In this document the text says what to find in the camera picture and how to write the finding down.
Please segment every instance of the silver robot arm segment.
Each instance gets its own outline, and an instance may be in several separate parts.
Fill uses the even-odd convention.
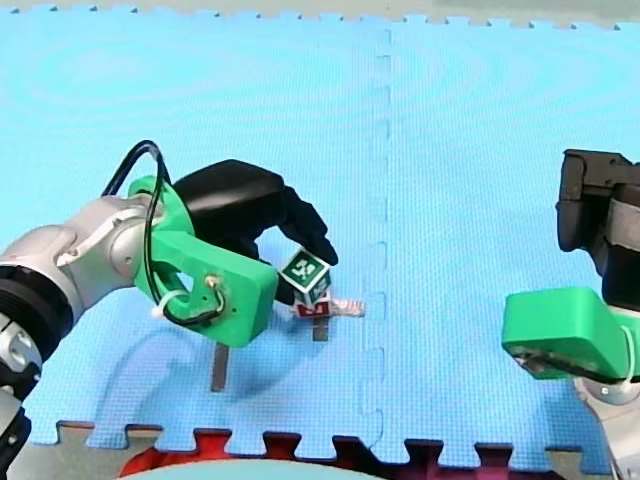
[[[0,479],[31,431],[22,402],[43,363],[88,309],[133,286],[149,201],[148,195],[100,197],[65,224],[36,228],[0,255]]]

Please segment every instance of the small cube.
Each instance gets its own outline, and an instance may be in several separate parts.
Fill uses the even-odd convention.
[[[331,295],[327,290],[312,306],[296,302],[293,308],[300,318],[328,317],[331,315]]]
[[[294,288],[296,300],[313,305],[331,286],[330,265],[301,248],[280,274]]]

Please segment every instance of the green 3d-printed part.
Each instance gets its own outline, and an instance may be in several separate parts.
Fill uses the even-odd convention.
[[[131,185],[129,195],[153,191],[155,177],[145,177]],[[160,197],[162,217],[151,235],[154,270],[160,295],[175,290],[189,295],[173,298],[171,312],[189,318],[220,306],[215,289],[224,298],[224,310],[209,325],[188,326],[216,342],[244,347],[266,327],[278,284],[277,271],[266,264],[229,252],[197,239],[184,204],[175,191],[165,186]],[[191,289],[180,280],[184,273],[193,279]],[[144,267],[134,283],[149,297],[151,289]]]
[[[507,297],[502,345],[536,378],[590,372],[613,383],[629,373],[622,326],[630,328],[637,350],[637,321],[611,312],[589,288],[519,293]]]

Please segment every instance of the screw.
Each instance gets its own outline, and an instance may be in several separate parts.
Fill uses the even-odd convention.
[[[206,277],[204,277],[204,283],[207,285],[207,287],[214,288],[220,283],[220,279],[215,275],[207,275]]]

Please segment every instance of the black cable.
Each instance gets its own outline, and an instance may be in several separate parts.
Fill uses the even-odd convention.
[[[151,257],[151,232],[153,228],[153,219],[155,217],[158,203],[160,202],[162,190],[165,185],[171,185],[169,172],[164,163],[162,153],[160,152],[158,146],[151,140],[143,140],[141,142],[138,142],[122,160],[122,163],[115,171],[113,177],[102,192],[102,196],[104,197],[107,195],[116,195],[118,193],[118,190],[120,190],[120,187],[122,187],[122,184],[124,183],[129,173],[131,173],[131,169],[134,167],[140,157],[142,157],[145,153],[149,153],[157,164],[156,183],[154,185],[149,208],[147,209],[147,214],[145,216],[143,233],[143,263],[145,276],[147,278],[147,283],[149,284],[149,289],[151,290],[153,300],[157,305],[158,303],[160,303],[161,295],[158,284],[156,282],[156,277],[154,275],[155,272]],[[211,312],[201,313],[200,315],[196,315],[194,317],[179,319],[178,317],[173,315],[171,311],[169,311],[168,305],[165,305],[163,310],[164,316],[170,322],[183,327],[208,323],[211,320],[217,318],[221,313],[221,311],[214,310]]]

